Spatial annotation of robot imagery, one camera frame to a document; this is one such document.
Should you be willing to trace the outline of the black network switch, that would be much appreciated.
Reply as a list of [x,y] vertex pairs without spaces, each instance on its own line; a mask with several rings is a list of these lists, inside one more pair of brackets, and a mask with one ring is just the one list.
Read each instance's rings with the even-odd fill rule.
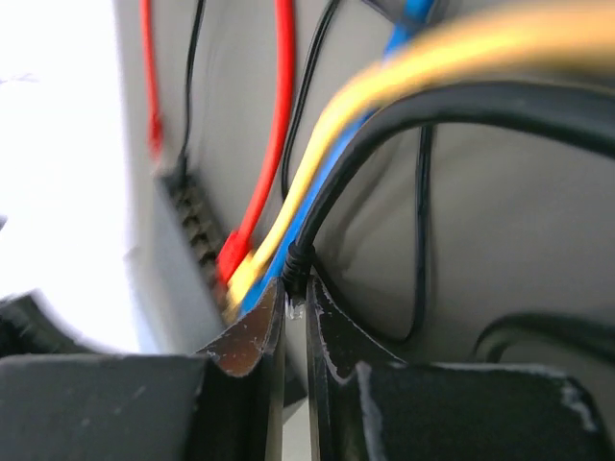
[[179,173],[162,174],[157,176],[157,183],[170,204],[171,221],[179,227],[180,240],[187,247],[198,280],[212,296],[213,310],[225,324],[231,324],[236,315],[229,310],[227,289],[219,280],[217,269],[217,257],[227,234],[214,213],[206,189],[198,176],[191,173],[185,179]]

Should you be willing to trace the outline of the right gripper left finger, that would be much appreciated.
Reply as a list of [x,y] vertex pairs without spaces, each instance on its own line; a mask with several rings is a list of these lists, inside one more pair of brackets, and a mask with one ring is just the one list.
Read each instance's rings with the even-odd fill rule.
[[284,293],[193,354],[94,352],[34,297],[1,304],[5,460],[277,460]]

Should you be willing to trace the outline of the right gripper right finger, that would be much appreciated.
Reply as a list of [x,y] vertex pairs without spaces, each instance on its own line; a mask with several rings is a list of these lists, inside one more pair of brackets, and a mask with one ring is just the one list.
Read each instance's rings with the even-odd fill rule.
[[534,364],[410,365],[307,284],[311,455],[316,460],[610,460],[590,394]]

